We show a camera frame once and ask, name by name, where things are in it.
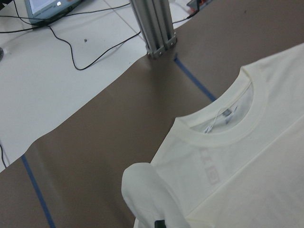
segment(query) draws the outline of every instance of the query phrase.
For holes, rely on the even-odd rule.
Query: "white surface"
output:
[[[86,0],[73,13],[120,6],[127,0]],[[23,0],[16,0],[26,17]],[[174,1],[172,17],[187,12]],[[13,4],[1,15],[16,15]],[[0,31],[29,28],[19,19],[0,18]],[[73,47],[76,65],[84,67],[109,47],[139,31],[132,8],[71,16],[52,25],[55,33]],[[85,71],[72,65],[67,44],[55,39],[48,28],[0,34],[5,50],[0,62],[0,143],[5,161],[11,164],[39,137],[52,131],[111,84],[131,64],[146,54],[145,43],[136,37],[109,52]]]
[[[215,228],[304,227],[303,62],[304,43],[243,66],[220,98],[176,118],[151,162],[158,178],[138,166],[123,176],[135,228],[180,214],[158,201],[164,194],[187,221]]]

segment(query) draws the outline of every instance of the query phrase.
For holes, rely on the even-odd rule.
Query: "brown table surface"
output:
[[[304,42],[304,1],[214,0],[177,36],[174,49],[139,59],[25,153],[57,228],[133,227],[120,191],[124,169],[151,161],[176,116],[210,103],[175,53],[219,97],[242,65]],[[49,227],[21,159],[0,181],[1,228]]]

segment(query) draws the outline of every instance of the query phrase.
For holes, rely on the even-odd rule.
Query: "white t-shirt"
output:
[[[137,197],[136,186],[155,172],[150,198],[167,191],[189,227],[303,228],[303,100],[304,44],[241,67],[219,99],[176,118],[153,169],[145,175],[148,164],[126,169],[124,199],[135,215],[139,206],[151,206]],[[144,198],[147,188],[139,189]],[[153,228],[154,219],[176,215],[158,212],[166,205],[165,199],[153,205],[153,217],[137,216],[135,227]],[[167,228],[178,227],[170,223]]]

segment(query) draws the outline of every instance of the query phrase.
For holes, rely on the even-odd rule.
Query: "faint print on shirt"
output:
[[[212,158],[207,152],[202,152],[201,159],[206,166],[205,172],[211,185],[215,185],[220,182],[219,173],[215,167]]]

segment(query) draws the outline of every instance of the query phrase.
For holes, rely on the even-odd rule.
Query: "blue tape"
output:
[[[39,201],[40,201],[40,204],[41,204],[41,206],[42,206],[42,208],[43,208],[44,214],[45,214],[46,217],[47,217],[47,222],[48,222],[48,224],[49,224],[49,227],[50,227],[50,228],[56,228],[56,227],[55,227],[55,224],[54,224],[54,221],[53,221],[53,219],[52,219],[52,216],[51,216],[51,214],[50,214],[49,211],[48,211],[47,204],[46,204],[46,202],[44,201],[43,196],[42,196],[42,193],[41,193],[41,191],[40,191],[40,189],[39,189],[39,186],[38,186],[38,184],[37,184],[37,182],[36,182],[36,180],[35,180],[35,177],[34,177],[34,175],[33,175],[33,172],[32,172],[32,170],[30,169],[28,160],[26,159],[25,155],[22,155],[21,159],[22,159],[22,161],[23,161],[23,164],[24,164],[24,166],[25,166],[25,169],[26,169],[27,172],[28,172],[28,176],[29,176],[29,178],[30,178],[30,181],[32,182],[32,185],[33,185],[33,187],[34,187],[34,189],[35,189],[36,195],[37,195],[37,197],[38,197],[38,199],[39,199]]]
[[[212,102],[216,100],[215,96],[182,64],[177,55],[175,55],[174,62]]]

